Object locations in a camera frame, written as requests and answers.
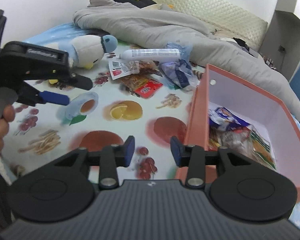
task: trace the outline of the plastic bag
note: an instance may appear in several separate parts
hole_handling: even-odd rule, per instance
[[[192,45],[181,46],[179,44],[168,42],[167,49],[178,49],[181,59],[177,62],[168,62],[160,65],[160,69],[165,76],[185,91],[194,90],[198,85],[198,79],[192,72],[191,64],[189,63]]]
[[[209,110],[210,126],[216,128],[219,131],[235,130],[240,127],[246,127],[250,125],[245,120],[232,114],[225,107],[219,107],[216,110]]]
[[[250,128],[243,127],[237,130],[217,132],[220,144],[275,170],[276,165],[271,156],[270,143],[257,132],[254,126]]]
[[[193,74],[191,65],[183,59],[163,63],[160,68],[169,80],[185,91],[194,90],[198,85],[198,79]]]

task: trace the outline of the metal screw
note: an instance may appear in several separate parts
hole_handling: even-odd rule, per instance
[[[104,178],[100,181],[103,186],[111,187],[116,184],[116,180],[113,178]]]
[[[197,187],[197,186],[201,186],[203,183],[204,183],[203,180],[200,179],[200,178],[191,178],[191,179],[188,179],[188,184],[190,186]]]

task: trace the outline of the white tube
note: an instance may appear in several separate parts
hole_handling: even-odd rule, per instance
[[[160,63],[175,62],[181,59],[178,49],[128,49],[120,54],[124,60],[155,60]]]

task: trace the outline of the quilted mattress cover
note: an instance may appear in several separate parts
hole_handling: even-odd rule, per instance
[[[211,32],[223,30],[241,38],[258,51],[268,23],[254,14],[225,0],[153,0],[171,4],[173,9],[204,21]]]

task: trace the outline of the lemon print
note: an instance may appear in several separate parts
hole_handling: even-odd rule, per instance
[[[110,110],[113,119],[137,120],[142,116],[142,107],[134,101],[123,101]]]
[[[110,116],[113,119],[119,120],[122,118],[123,113],[127,110],[127,106],[123,104],[117,104],[110,110]]]

